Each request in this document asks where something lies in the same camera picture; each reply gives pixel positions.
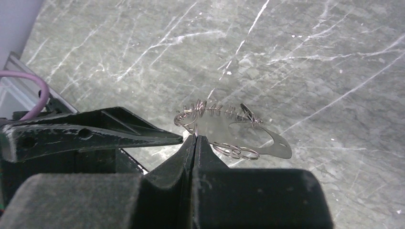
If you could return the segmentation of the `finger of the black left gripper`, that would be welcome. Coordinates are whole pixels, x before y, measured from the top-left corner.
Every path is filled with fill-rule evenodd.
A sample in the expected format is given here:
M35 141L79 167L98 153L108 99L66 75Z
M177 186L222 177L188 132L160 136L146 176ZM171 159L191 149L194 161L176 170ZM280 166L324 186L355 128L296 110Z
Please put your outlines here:
M182 143L183 137L161 138L136 136L81 126L5 125L0 134L0 157L8 162L58 154L68 151L93 151L118 148L170 146Z
M101 130L115 131L136 136L157 136L176 138L177 134L160 129L143 118L120 106L103 108L74 114L47 115L26 121L17 121L15 126L81 126Z

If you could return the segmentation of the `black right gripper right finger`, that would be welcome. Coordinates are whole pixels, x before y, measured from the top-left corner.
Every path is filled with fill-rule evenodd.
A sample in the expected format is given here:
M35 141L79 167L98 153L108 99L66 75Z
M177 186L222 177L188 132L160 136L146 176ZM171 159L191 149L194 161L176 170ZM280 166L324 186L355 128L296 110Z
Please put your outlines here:
M196 229L331 229L333 220L315 176L302 169L229 168L204 136L192 171Z

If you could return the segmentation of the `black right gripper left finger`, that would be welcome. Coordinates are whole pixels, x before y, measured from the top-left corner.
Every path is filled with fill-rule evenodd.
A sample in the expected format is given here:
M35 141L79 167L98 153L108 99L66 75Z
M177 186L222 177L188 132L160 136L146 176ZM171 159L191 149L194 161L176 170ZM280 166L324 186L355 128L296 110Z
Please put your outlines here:
M190 229L196 138L146 175L36 174L17 189L3 229Z

